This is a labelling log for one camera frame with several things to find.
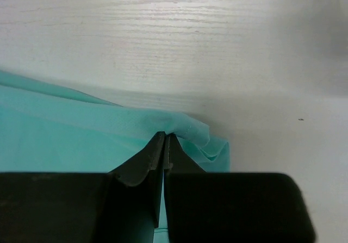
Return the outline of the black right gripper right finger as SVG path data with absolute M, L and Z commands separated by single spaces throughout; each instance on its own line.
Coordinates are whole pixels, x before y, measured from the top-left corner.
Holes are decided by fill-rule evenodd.
M 164 198 L 170 242 L 315 242 L 300 188 L 283 173 L 206 172 L 167 136 Z

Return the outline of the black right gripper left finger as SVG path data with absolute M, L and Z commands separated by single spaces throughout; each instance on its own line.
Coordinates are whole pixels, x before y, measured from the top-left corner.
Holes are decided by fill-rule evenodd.
M 152 242 L 165 133 L 107 173 L 1 173 L 1 242 Z

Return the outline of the teal t shirt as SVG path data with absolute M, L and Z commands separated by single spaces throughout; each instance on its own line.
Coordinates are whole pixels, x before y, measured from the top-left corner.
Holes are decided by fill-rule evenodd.
M 229 144 L 181 113 L 132 109 L 61 86 L 1 72 L 1 173 L 107 173 L 156 133 L 173 134 L 206 172 L 228 172 Z M 163 180 L 152 242 L 170 242 Z

